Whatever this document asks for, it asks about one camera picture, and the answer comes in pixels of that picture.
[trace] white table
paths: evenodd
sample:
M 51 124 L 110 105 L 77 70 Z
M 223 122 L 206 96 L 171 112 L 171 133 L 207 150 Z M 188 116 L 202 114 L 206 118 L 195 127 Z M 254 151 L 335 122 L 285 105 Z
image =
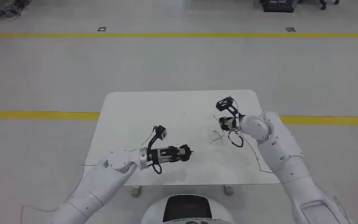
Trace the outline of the white table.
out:
M 163 173 L 150 169 L 139 170 L 126 185 L 206 185 L 206 184 L 274 184 L 279 180 L 274 174 L 260 172 L 248 144 L 243 148 L 233 146 L 227 133 L 221 135 L 217 118 L 231 116 L 219 112 L 216 102 L 232 96 L 242 114 L 262 113 L 257 96 L 250 90 L 228 91 L 176 91 L 176 92 L 113 92 L 106 96 L 97 124 L 86 164 L 96 164 L 110 151 L 146 147 L 141 144 L 150 135 L 153 126 L 162 125 L 168 136 L 157 140 L 152 148 L 187 144 L 193 154 L 187 162 L 162 164 Z M 233 141 L 240 139 L 231 134 Z M 256 141 L 245 138 L 259 156 L 263 170 L 269 170 L 257 150 Z

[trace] yellow stripe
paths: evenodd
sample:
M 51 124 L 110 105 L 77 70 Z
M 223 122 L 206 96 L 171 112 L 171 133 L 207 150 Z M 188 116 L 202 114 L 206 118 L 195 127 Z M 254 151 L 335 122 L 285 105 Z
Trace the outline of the yellow stripe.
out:
M 0 34 L 0 38 L 358 38 L 358 34 L 298 34 L 298 33 Z
M 98 112 L 0 111 L 0 119 L 98 120 Z M 280 116 L 285 124 L 358 125 L 355 116 Z
M 0 119 L 98 120 L 97 112 L 0 111 Z

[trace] gray floor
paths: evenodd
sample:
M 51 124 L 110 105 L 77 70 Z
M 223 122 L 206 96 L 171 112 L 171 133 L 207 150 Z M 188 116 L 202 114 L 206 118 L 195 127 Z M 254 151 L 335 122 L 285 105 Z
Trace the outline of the gray floor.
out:
M 357 33 L 358 2 L 320 11 L 263 13 L 249 0 L 42 0 L 2 33 L 297 32 Z M 251 89 L 281 115 L 357 116 L 356 39 L 1 39 L 0 110 L 100 111 L 113 91 Z M 96 122 L 0 120 L 0 217 L 19 223 L 22 205 L 53 209 L 82 175 Z M 318 184 L 354 220 L 358 207 L 357 127 L 294 126 Z M 156 200 L 197 193 L 225 205 L 237 223 L 293 223 L 280 185 L 125 187 L 88 223 L 139 223 Z M 50 213 L 26 208 L 24 223 Z

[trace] table leg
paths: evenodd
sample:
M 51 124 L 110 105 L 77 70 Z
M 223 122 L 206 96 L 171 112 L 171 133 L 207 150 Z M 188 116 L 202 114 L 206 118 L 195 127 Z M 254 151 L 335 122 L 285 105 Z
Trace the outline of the table leg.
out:
M 133 198 L 137 198 L 142 193 L 142 186 L 132 186 L 131 195 Z
M 234 194 L 234 188 L 232 185 L 224 185 L 224 192 L 227 196 L 231 196 Z

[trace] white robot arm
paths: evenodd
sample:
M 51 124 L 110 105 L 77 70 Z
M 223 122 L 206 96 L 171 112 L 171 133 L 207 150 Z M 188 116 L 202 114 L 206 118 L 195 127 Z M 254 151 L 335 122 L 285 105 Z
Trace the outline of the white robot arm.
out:
M 81 224 L 85 223 L 95 212 L 105 206 L 127 182 L 138 167 L 140 170 L 154 165 L 160 167 L 165 162 L 187 161 L 191 151 L 187 145 L 179 148 L 151 149 L 153 143 L 167 135 L 164 127 L 154 127 L 155 136 L 147 148 L 132 151 L 112 151 L 107 159 L 100 161 L 85 176 L 69 199 L 56 211 L 48 223 Z
M 290 198 L 297 224 L 349 224 L 342 207 L 314 183 L 295 138 L 273 112 L 259 116 L 242 115 L 227 97 L 216 105 L 220 111 L 229 110 L 234 119 L 220 118 L 223 130 L 242 132 L 257 141 L 265 163 L 282 183 Z

